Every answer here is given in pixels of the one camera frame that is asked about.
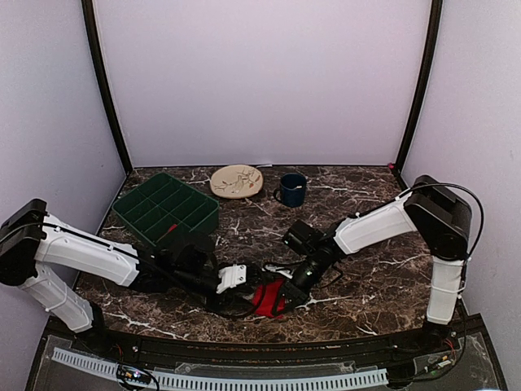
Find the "white cable tray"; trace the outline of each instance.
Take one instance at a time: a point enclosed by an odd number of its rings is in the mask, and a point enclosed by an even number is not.
[[[52,360],[93,376],[117,381],[117,364],[115,362],[61,348],[55,348]],[[164,391],[344,391],[388,384],[386,369],[336,376],[275,380],[220,379],[176,375],[162,371],[151,371],[151,373],[159,382],[161,390]],[[155,389],[155,384],[150,383],[148,388]]]

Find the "wooden plate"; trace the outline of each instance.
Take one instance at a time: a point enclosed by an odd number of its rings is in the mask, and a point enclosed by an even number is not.
[[[247,198],[261,191],[264,178],[250,165],[227,165],[212,175],[212,193],[222,198]]]

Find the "white backdrop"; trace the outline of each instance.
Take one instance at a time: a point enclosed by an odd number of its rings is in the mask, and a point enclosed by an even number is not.
[[[428,0],[95,2],[134,166],[385,165]]]

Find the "white wall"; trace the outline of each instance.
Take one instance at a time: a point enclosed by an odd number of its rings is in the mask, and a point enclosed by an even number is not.
[[[97,1],[134,165],[394,161],[430,5]]]
[[[446,2],[438,42],[405,179],[429,173],[482,199],[486,226],[465,302],[484,316],[506,379],[518,389],[521,2]]]
[[[2,2],[0,222],[34,197],[94,232],[124,179],[112,141],[81,2]],[[69,281],[71,270],[61,270]],[[0,286],[0,389],[22,390],[46,323],[17,288]]]

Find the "mug handle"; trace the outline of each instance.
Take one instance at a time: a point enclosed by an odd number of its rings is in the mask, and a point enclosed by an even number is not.
[[[276,199],[278,202],[280,202],[282,204],[282,200],[277,197],[278,193],[280,193],[280,189],[275,189],[274,190],[274,199]]]

